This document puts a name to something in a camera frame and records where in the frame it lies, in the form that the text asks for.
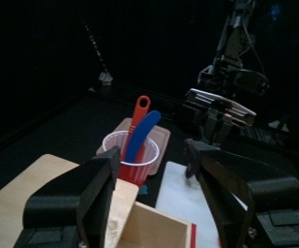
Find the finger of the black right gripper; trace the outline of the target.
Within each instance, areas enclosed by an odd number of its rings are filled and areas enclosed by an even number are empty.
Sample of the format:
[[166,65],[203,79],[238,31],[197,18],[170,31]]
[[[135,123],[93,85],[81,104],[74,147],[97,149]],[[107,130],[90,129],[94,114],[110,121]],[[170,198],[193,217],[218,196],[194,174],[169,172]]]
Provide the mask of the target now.
[[231,132],[234,123],[234,117],[230,114],[225,114],[221,119],[221,127],[218,134],[218,143],[222,144]]
[[210,108],[207,110],[207,115],[203,124],[203,138],[206,139],[207,143],[213,142],[215,128],[218,124],[218,114],[219,112],[214,108]]

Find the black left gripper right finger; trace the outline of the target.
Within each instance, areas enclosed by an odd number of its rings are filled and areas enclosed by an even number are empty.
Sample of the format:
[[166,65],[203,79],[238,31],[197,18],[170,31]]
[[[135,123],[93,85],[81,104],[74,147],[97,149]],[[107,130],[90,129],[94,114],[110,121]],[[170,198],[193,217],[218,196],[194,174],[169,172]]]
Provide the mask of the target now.
[[299,176],[285,166],[186,140],[222,248],[299,248]]

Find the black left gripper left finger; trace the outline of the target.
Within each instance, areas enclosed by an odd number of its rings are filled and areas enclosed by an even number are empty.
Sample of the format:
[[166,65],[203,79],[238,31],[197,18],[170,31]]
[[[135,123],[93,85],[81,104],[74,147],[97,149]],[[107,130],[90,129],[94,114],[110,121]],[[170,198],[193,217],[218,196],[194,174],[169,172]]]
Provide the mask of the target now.
[[14,248],[105,248],[121,148],[93,157],[29,197]]

